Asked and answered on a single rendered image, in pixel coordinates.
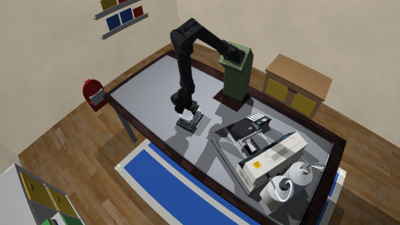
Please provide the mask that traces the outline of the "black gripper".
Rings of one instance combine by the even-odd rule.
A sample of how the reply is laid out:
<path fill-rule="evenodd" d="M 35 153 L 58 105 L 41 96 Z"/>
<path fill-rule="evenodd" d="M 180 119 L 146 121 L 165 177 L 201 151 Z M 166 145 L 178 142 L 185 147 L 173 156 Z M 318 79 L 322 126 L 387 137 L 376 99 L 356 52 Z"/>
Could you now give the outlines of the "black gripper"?
<path fill-rule="evenodd" d="M 196 106 L 195 106 L 196 105 Z M 197 109 L 199 108 L 199 105 L 197 104 L 196 101 L 192 100 L 192 105 L 190 108 L 185 107 L 185 109 L 189 110 L 192 112 L 192 114 L 195 116 Z"/>

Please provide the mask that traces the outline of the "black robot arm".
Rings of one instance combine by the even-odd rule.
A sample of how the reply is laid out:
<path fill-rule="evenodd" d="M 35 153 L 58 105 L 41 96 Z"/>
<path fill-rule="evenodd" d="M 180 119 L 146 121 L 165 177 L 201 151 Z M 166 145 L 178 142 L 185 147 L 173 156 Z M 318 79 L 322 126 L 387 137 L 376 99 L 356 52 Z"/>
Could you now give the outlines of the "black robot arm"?
<path fill-rule="evenodd" d="M 198 25 L 197 25 L 198 24 Z M 196 39 L 202 40 L 204 43 L 215 48 L 224 56 L 225 60 L 233 61 L 240 64 L 245 55 L 245 51 L 229 44 L 225 40 L 220 40 L 213 35 L 204 26 L 199 24 L 194 18 L 190 18 L 179 28 L 170 32 L 170 39 L 177 56 L 177 63 L 180 74 L 181 89 L 170 97 L 175 105 L 175 111 L 182 114 L 185 107 L 190 108 L 192 105 L 192 94 L 195 92 L 195 84 L 192 78 L 192 67 L 190 55 L 194 52 L 193 43 Z M 192 43 L 191 43 L 192 42 Z M 232 60 L 233 59 L 233 60 Z M 183 85 L 181 85 L 181 83 Z M 190 100 L 189 100 L 190 99 Z M 186 105 L 185 105 L 186 104 Z"/>

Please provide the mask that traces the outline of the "white plastic bottle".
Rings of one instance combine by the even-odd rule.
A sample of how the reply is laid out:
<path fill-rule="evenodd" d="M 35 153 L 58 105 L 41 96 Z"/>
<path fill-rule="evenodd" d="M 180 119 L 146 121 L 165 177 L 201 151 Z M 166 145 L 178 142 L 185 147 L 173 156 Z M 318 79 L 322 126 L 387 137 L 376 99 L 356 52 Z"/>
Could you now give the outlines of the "white plastic bottle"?
<path fill-rule="evenodd" d="M 272 178 L 276 190 L 282 200 L 285 200 L 290 193 L 290 183 L 285 184 L 289 178 L 285 176 L 276 176 Z M 276 209 L 278 206 L 282 205 L 284 202 L 281 202 L 276 196 L 276 192 L 271 184 L 271 181 L 264 187 L 264 189 L 260 193 L 261 198 L 264 200 L 269 209 Z"/>
<path fill-rule="evenodd" d="M 294 187 L 293 195 L 306 187 L 313 179 L 312 166 L 310 163 L 295 162 L 283 175 L 291 180 Z"/>

